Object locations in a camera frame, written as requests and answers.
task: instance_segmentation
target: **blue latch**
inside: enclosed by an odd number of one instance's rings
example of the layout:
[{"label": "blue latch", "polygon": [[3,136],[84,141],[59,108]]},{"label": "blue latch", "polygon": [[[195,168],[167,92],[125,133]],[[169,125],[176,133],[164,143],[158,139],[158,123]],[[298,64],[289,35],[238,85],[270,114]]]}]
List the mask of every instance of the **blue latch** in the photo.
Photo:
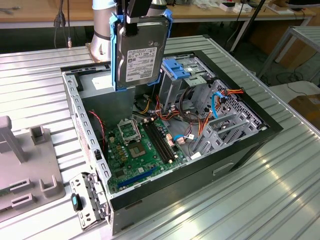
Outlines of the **blue latch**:
[{"label": "blue latch", "polygon": [[181,64],[179,64],[175,59],[165,59],[163,60],[165,67],[173,74],[175,79],[183,79],[191,76],[189,72],[186,72]]}]

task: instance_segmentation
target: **slotted metal workbench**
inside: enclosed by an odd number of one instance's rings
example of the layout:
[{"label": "slotted metal workbench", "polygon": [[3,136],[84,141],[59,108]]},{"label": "slotted metal workbench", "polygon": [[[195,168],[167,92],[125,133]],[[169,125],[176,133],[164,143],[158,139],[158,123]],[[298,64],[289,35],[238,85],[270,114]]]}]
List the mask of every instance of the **slotted metal workbench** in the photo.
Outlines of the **slotted metal workbench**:
[{"label": "slotted metal workbench", "polygon": [[[171,38],[165,53],[203,50],[284,128],[248,163],[114,239],[306,239],[320,237],[320,133],[214,41]],[[85,47],[0,55],[0,115],[15,134],[50,128],[66,196],[0,223],[1,239],[110,239],[105,222],[82,232],[68,181],[87,171],[60,67],[91,63]]]}]

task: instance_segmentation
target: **hard disk drive label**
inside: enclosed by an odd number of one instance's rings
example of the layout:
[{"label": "hard disk drive label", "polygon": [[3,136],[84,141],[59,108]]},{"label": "hard disk drive label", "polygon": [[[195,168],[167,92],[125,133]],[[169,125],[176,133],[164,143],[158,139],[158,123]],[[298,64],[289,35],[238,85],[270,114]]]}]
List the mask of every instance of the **hard disk drive label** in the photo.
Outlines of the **hard disk drive label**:
[{"label": "hard disk drive label", "polygon": [[150,78],[154,71],[156,47],[129,50],[126,58],[126,82]]}]

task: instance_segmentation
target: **motherboard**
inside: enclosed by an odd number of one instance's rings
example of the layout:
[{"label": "motherboard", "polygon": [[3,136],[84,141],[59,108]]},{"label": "motherboard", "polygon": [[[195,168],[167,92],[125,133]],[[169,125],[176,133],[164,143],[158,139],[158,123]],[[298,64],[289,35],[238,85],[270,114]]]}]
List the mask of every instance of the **motherboard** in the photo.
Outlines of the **motherboard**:
[{"label": "motherboard", "polygon": [[130,121],[120,122],[107,132],[111,194],[187,162],[179,146],[168,144],[169,133],[161,119],[148,123]]}]

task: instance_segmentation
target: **green motherboard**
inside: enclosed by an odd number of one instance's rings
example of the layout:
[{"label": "green motherboard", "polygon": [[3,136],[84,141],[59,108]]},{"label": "green motherboard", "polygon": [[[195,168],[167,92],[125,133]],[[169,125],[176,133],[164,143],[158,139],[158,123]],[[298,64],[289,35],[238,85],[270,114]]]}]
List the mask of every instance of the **green motherboard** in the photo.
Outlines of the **green motherboard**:
[{"label": "green motherboard", "polygon": [[[165,144],[168,144],[165,137],[168,130],[162,121],[156,119],[152,124],[154,124],[159,133],[162,134],[161,137]],[[130,134],[135,134],[132,126],[127,124],[126,128],[128,129],[121,128],[122,133],[125,134],[125,138],[129,137]],[[138,123],[137,129],[141,135],[140,141],[131,141],[127,145],[124,144],[119,128],[107,132],[107,161],[112,175],[108,181],[108,186],[111,194],[139,184],[148,178],[181,166],[187,162],[178,146],[171,148],[172,146],[169,147],[168,145],[168,148],[175,158],[172,162],[165,163],[161,158],[161,153],[157,151],[151,138],[147,135],[143,124]]]}]

